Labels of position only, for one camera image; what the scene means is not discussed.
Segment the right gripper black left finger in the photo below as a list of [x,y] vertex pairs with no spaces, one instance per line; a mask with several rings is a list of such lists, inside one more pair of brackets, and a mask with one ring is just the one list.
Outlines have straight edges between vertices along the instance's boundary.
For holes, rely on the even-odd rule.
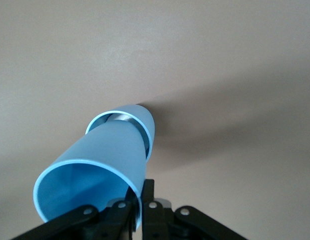
[[117,201],[103,211],[83,205],[16,237],[17,240],[130,240],[133,205]]

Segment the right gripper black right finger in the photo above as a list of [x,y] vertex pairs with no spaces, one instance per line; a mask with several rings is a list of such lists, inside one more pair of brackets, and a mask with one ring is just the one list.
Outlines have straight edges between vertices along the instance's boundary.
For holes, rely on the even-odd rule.
[[185,205],[172,210],[171,203],[154,197],[154,180],[142,190],[142,239],[144,240],[244,240],[245,237]]

